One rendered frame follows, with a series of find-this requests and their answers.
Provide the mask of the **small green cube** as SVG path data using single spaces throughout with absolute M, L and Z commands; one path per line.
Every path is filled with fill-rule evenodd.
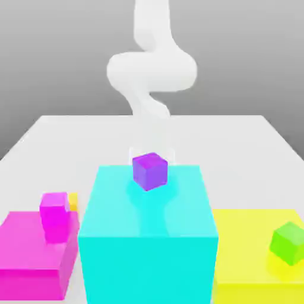
M 304 259 L 304 229 L 287 222 L 273 232 L 270 251 L 289 266 Z

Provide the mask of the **small orange cube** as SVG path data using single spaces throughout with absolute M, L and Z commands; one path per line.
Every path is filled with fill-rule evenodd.
M 78 194 L 76 192 L 68 194 L 68 202 L 71 211 L 78 211 Z

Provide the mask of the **large magenta box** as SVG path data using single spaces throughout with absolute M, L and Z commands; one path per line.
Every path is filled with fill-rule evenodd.
M 48 243 L 37 211 L 12 211 L 0 225 L 0 300 L 63 300 L 78 255 L 71 212 L 66 242 Z

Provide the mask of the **large cyan box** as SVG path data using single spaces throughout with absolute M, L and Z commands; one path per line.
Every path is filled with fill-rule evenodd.
M 219 235 L 199 166 L 145 191 L 100 166 L 78 234 L 88 304 L 210 304 Z

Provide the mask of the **large yellow box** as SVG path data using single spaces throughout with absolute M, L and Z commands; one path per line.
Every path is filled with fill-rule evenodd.
M 270 251 L 275 229 L 303 227 L 293 209 L 214 209 L 218 251 L 213 304 L 304 304 L 304 261 L 289 266 Z

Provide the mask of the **small purple cube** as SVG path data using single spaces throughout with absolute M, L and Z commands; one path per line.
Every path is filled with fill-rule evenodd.
M 145 191 L 167 184 L 168 162 L 157 153 L 132 159 L 133 180 Z

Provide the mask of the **small magenta cube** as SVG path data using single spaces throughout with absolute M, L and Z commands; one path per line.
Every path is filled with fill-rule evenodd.
M 48 243 L 64 243 L 70 230 L 70 207 L 66 192 L 42 195 L 39 206 L 45 239 Z

